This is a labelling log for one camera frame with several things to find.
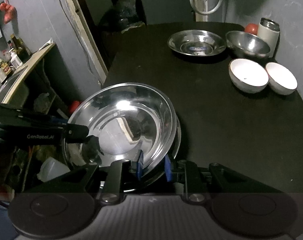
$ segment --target white ceramic bowl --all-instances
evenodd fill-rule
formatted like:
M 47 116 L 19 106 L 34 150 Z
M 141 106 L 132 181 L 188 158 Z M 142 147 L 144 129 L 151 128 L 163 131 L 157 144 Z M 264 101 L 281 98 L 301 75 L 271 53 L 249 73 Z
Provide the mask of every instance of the white ceramic bowl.
M 269 76 L 269 86 L 280 95 L 289 95 L 297 88 L 297 80 L 294 75 L 284 66 L 270 62 L 265 66 Z
M 268 74 L 258 63 L 237 58 L 229 63 L 229 76 L 236 87 L 246 93 L 262 91 L 268 84 Z

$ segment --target jar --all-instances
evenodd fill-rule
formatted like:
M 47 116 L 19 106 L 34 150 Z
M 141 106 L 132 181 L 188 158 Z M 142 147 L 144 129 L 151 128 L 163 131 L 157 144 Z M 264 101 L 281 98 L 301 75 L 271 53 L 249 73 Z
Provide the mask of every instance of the jar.
M 270 47 L 269 57 L 275 54 L 275 48 L 280 33 L 279 24 L 266 18 L 261 18 L 258 25 L 257 36 L 263 39 Z

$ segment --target red bag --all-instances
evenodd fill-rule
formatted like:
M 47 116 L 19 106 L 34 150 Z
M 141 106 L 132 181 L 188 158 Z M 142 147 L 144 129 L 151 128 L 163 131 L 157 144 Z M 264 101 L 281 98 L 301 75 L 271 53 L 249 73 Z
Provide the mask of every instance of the red bag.
M 14 19 L 16 17 L 16 8 L 12 5 L 9 4 L 9 1 L 6 0 L 6 2 L 2 3 L 0 5 L 0 10 L 5 12 L 4 15 L 4 23 L 7 24 L 8 22 L 10 22 L 12 19 Z

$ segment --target black table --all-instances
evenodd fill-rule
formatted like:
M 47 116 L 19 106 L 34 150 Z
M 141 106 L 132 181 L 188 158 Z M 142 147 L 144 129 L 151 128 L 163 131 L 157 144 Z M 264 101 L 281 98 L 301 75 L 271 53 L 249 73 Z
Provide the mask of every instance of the black table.
M 193 59 L 167 46 L 177 31 L 202 29 L 221 37 L 243 27 L 174 23 L 129 30 L 104 86 L 140 82 L 163 91 L 182 125 L 178 159 L 198 166 L 217 162 L 285 192 L 303 192 L 303 101 L 269 87 L 242 93 L 228 74 L 231 57 Z

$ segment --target white bottle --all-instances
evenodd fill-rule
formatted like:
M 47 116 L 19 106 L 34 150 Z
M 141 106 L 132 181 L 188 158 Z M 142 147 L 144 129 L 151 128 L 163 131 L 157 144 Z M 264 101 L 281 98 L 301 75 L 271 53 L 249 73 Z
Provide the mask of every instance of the white bottle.
M 10 53 L 8 51 L 3 50 L 3 55 L 4 55 L 4 58 L 5 58 L 6 62 L 11 60 L 11 56 L 10 56 Z
M 275 48 L 279 37 L 279 24 L 266 19 L 261 18 L 258 25 L 257 36 L 264 40 L 270 47 L 271 51 L 269 57 L 273 57 L 275 54 Z
M 11 52 L 12 59 L 10 62 L 13 64 L 14 68 L 17 69 L 23 65 L 20 58 L 17 56 L 17 54 L 14 52 L 13 49 L 11 49 L 9 52 Z

